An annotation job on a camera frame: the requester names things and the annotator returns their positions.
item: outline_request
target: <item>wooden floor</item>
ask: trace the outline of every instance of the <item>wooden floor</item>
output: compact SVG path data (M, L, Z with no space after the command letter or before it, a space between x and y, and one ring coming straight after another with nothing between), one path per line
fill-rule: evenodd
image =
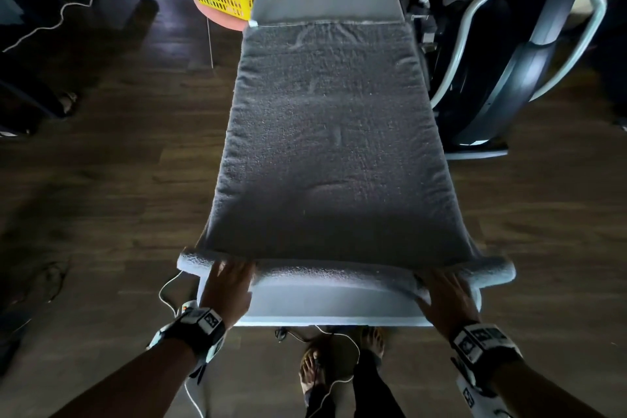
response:
M0 142L0 278L35 311L0 383L0 415L44 417L140 353L170 318L157 300L208 216L241 35L191 0L104 0L16 55L82 104L29 139ZM595 76L576 69L518 117L505 158L451 164L477 242L518 278L484 317L529 363L610 417L627 416L627 135ZM59 296L49 283L69 271ZM52 271L46 280L42 271ZM182 301L181 278L170 295ZM433 330L392 331L382 374L409 417L469 416ZM212 418L303 415L301 344L234 330L204 390ZM349 385L338 416L351 416ZM170 417L196 412L183 393Z

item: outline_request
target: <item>person's right hand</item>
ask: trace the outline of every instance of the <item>person's right hand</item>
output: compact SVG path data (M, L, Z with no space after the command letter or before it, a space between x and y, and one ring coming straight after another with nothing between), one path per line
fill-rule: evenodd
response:
M224 267L222 265L221 261L211 265L200 307L216 311L222 317L226 330L229 330L250 307L253 296L248 288L255 274L255 263L230 259Z
M416 277L429 289L431 304L421 297L417 297L416 302L427 320L446 340L454 339L451 335L462 327L481 322L470 288L464 280L453 273L435 269L416 273Z

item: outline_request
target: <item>white cable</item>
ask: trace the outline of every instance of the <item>white cable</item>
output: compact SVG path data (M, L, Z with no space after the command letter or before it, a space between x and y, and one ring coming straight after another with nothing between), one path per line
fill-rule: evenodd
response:
M168 306L170 308L170 311L172 311L172 314L174 314L174 319L176 319L177 313L178 313L178 309L175 309L174 306L172 305L172 303L170 303L168 300L164 299L164 297L162 296L163 290L166 288L167 285L169 285L172 281L174 281L176 278L178 278L181 275L182 271L179 271L178 274L173 277L171 280L168 280L168 282L166 284L164 284L163 286L161 286L161 289L159 290L159 301L161 301L162 303L164 303L166 306Z
M168 280L168 282L166 284L164 284L163 286L161 286L161 289L159 290L159 301L161 301L162 303L164 303L166 306L168 306L170 308L170 311L172 311L172 314L174 315L174 318L176 319L176 316L178 315L178 309L176 309L171 303L169 303L168 301L166 301L163 296L161 295L161 293L163 293L163 290L166 288L167 285L169 285L172 281L174 281L176 278L178 278L181 275L182 271L179 271L175 277L173 277L172 279ZM187 378L185 379L185 381L183 382L183 386L185 387L185 393L187 394L187 398L189 398L189 401L192 402L192 405L194 406L194 408L196 409L196 411L198 412L198 414L200 415L200 418L205 418L204 413L202 413L202 411L200 410L200 407L198 406L198 404L194 401L194 399L192 398L191 393L189 393L189 389L187 388Z
M326 331L322 330L322 329L320 328L320 326L316 326L316 327L318 327L318 330L319 330L320 332L322 332L323 334L328 334L328 335L343 335L344 337L347 337L347 338L348 338L348 339L349 339L349 340L353 343L353 345L354 345L354 346L356 347L356 349L357 349L357 362L356 362L356 363L359 363L359 359L360 359L360 357L361 357L361 350L360 350L360 348L359 348L359 345L357 345L357 343L356 343L356 342L352 339L352 337L351 337L351 336L346 335L346 334L338 334L338 333L334 333L334 332L326 332ZM327 394L326 394L326 395L322 398L322 401L320 402L320 406L318 407L318 409L317 409L315 412L313 412L313 413L311 413L311 414L309 415L309 418L312 418L312 417L313 417L313 415L315 415L316 413L318 413L318 412L322 409L322 406L324 405L324 401L325 401L325 400L327 399L327 397L331 394L331 390L333 390L333 385L335 385L336 383L349 383L349 382L353 379L353 376L354 376L354 375L351 375L349 378L346 378L346 379L344 379L344 380L340 380L340 379L338 379L338 380L336 380L335 382L331 383L331 386L329 387L329 391L328 391L328 392L327 392Z
M16 41L15 43L13 43L10 47L6 47L3 51L3 53L8 52L9 50L12 50L13 48L17 47L22 41L26 40L28 37L30 37L31 35L36 34L37 32L39 32L40 30L54 30L55 28L58 28L61 26L61 24L65 21L65 18L63 16L63 12L65 11L65 9L67 7L70 7L72 5L78 5L80 7L91 7L91 5L93 4L94 0L89 0L89 3L81 3L81 2L67 2L65 4L63 4L61 6L61 11L59 12L59 15L61 17L61 19L59 20L59 23L53 26L38 26L36 29L34 29L32 32L24 35L23 37L21 37L20 39L18 39L18 41Z

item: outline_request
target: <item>pink stool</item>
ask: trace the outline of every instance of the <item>pink stool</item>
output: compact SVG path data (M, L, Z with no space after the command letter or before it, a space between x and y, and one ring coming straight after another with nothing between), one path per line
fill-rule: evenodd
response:
M237 30L243 32L244 28L248 26L248 21L238 17L233 17L228 13L216 10L213 7L200 3L199 0L194 0L196 7L207 18L207 36L209 38L209 57L211 58L211 68L213 69L213 52L211 50L211 29L209 28L209 20L215 22L218 25L222 25L224 28L231 30Z

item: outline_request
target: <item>metal chair leg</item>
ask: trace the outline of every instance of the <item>metal chair leg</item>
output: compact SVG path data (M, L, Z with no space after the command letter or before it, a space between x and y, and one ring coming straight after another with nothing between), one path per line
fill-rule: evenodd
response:
M211 58L211 69L213 70L213 51L211 50L211 29L209 28L209 19L207 19L207 37L209 38L209 57Z

